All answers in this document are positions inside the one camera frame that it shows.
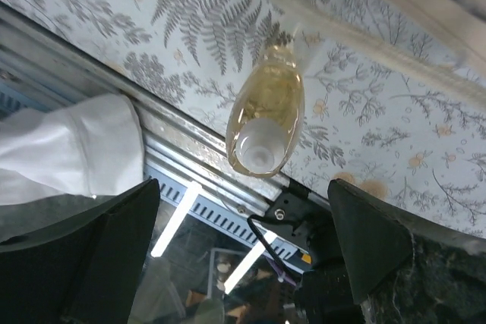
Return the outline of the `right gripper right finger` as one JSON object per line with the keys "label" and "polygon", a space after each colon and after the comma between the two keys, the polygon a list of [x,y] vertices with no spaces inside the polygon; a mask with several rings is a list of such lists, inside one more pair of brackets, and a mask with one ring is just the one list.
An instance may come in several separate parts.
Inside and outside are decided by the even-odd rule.
{"label": "right gripper right finger", "polygon": [[328,200],[355,303],[412,255],[408,231],[374,204],[379,199],[341,180],[329,184]]}

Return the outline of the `clear amber liquid bottle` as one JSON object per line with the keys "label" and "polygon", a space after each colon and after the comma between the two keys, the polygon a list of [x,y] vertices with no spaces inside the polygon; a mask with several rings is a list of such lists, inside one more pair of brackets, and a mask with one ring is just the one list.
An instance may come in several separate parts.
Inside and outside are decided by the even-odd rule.
{"label": "clear amber liquid bottle", "polygon": [[287,163],[305,116],[305,89],[291,49],[271,46],[262,54],[233,104],[226,153],[242,175],[268,178]]}

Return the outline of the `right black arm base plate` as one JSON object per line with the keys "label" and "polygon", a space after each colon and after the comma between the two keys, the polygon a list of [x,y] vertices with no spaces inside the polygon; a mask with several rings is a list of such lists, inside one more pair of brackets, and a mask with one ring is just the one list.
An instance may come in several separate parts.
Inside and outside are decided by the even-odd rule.
{"label": "right black arm base plate", "polygon": [[270,208],[252,221],[310,256],[310,265],[341,263],[342,250],[327,199],[291,180]]}

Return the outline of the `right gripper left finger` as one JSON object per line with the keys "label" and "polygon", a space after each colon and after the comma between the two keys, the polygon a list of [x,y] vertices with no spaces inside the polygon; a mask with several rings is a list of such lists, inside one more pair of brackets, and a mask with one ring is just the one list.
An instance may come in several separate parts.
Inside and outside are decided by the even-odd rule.
{"label": "right gripper left finger", "polygon": [[126,323],[159,208],[155,179],[1,243],[3,323]]}

